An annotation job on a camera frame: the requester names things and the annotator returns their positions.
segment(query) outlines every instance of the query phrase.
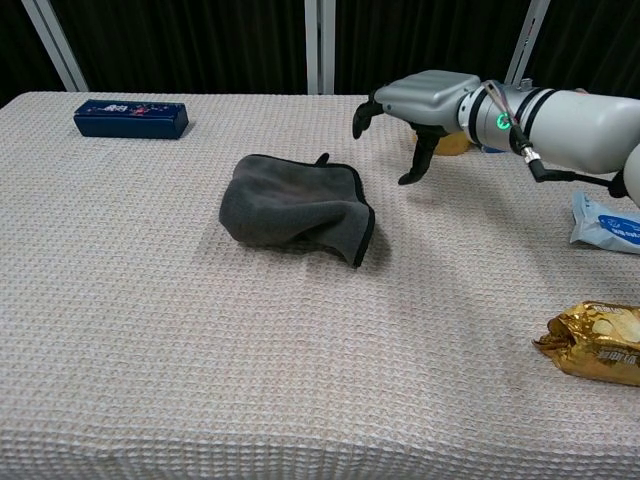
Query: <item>snack package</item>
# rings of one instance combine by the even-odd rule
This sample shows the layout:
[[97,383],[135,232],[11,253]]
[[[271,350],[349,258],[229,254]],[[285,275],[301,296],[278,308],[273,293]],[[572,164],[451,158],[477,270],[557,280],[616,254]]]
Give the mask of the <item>snack package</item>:
[[606,250],[640,254],[640,214],[610,210],[584,192],[573,194],[576,226],[570,243],[590,243]]
[[547,328],[533,344],[563,372],[640,386],[640,307],[584,302]]

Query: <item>blue rectangular box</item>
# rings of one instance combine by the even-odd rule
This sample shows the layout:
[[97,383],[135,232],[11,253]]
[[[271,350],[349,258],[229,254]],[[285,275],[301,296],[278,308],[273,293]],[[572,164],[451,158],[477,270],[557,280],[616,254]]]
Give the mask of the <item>blue rectangular box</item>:
[[85,137],[180,138],[189,119],[182,103],[88,100],[73,114]]

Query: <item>gold wrapper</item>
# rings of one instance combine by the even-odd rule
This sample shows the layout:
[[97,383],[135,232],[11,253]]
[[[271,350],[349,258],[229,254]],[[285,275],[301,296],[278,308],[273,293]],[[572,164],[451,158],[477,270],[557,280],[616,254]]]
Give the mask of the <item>gold wrapper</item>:
[[640,307],[584,302],[533,344],[570,375],[640,386]]

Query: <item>white frame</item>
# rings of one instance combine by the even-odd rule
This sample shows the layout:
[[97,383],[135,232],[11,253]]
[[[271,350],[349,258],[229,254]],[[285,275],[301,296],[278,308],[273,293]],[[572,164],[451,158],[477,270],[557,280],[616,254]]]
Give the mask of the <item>white frame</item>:
[[336,0],[319,1],[321,93],[333,95],[336,71]]
[[22,0],[22,5],[67,91],[88,92],[87,82],[49,0]]
[[551,0],[531,0],[527,16],[522,23],[520,37],[516,43],[507,77],[504,80],[505,85],[519,85],[524,76],[525,69],[531,57],[531,51],[538,39],[540,27],[547,14]]
[[320,71],[318,62],[318,0],[304,0],[304,27],[307,51],[307,94],[320,93]]

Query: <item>crumpled towel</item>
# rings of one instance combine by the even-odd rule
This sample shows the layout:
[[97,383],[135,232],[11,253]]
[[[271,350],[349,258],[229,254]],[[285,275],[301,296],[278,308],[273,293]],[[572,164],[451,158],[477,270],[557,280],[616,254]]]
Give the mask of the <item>crumpled towel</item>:
[[362,181],[348,165],[315,164],[267,155],[238,162],[220,206],[220,223],[251,245],[305,240],[337,250],[360,266],[373,233],[375,214]]

